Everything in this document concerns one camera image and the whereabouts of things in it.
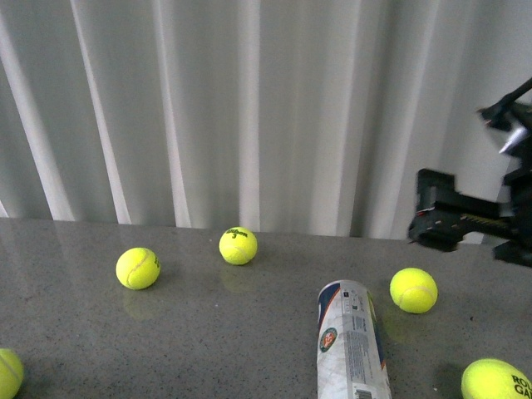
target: speckled table surface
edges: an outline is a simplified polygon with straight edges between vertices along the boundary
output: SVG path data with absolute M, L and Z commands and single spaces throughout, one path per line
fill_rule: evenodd
M 0 347 L 26 367 L 17 398 L 315 398 L 317 297 L 336 279 L 372 292 L 395 399 L 461 397 L 461 373 L 481 357 L 532 374 L 532 269 L 489 247 L 257 234 L 256 258 L 235 267 L 221 234 L 0 219 Z M 142 291 L 115 276 L 136 246 L 161 262 Z M 410 266 L 438 283 L 429 313 L 389 296 Z

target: tennis ball can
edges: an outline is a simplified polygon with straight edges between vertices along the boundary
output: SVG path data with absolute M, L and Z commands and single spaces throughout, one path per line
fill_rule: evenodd
M 372 297 L 338 280 L 318 296 L 318 399 L 392 399 Z

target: yellow tennis ball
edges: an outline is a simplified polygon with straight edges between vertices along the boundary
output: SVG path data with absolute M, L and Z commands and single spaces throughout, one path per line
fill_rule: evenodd
M 148 248 L 129 249 L 116 262 L 116 277 L 124 287 L 130 289 L 149 287 L 159 273 L 159 260 Z
M 233 227 L 219 239 L 219 252 L 230 264 L 246 264 L 257 253 L 257 238 L 244 227 Z
M 532 397 L 530 380 L 511 364 L 498 359 L 471 363 L 462 375 L 464 399 L 523 399 Z
M 11 349 L 0 348 L 0 399 L 13 399 L 24 379 L 24 366 Z
M 409 313 L 429 311 L 438 299 L 438 287 L 432 276 L 420 268 L 404 268 L 390 282 L 393 302 Z

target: curtain fold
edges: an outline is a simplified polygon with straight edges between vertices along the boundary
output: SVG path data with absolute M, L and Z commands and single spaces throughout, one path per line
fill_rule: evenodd
M 404 239 L 421 168 L 500 197 L 510 160 L 475 111 L 532 75 L 531 20 L 526 0 L 0 0 L 0 217 Z

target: robotic arm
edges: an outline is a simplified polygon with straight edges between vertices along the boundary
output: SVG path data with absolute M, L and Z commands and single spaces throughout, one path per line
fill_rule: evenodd
M 507 239 L 495 247 L 496 259 L 532 267 L 532 105 L 516 102 L 532 89 L 532 78 L 497 103 L 479 110 L 485 125 L 505 135 L 500 153 L 519 158 L 506 175 L 510 202 L 496 203 L 462 195 L 455 176 L 423 169 L 417 173 L 416 215 L 408 236 L 429 248 L 453 251 L 473 231 Z

